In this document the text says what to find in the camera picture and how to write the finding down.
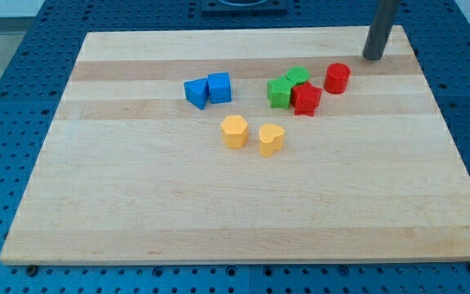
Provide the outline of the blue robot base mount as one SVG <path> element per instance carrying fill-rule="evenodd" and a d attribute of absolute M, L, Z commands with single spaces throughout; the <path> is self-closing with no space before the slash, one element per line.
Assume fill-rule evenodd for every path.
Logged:
<path fill-rule="evenodd" d="M 287 12 L 287 0 L 201 0 L 204 16 L 221 13 Z"/>

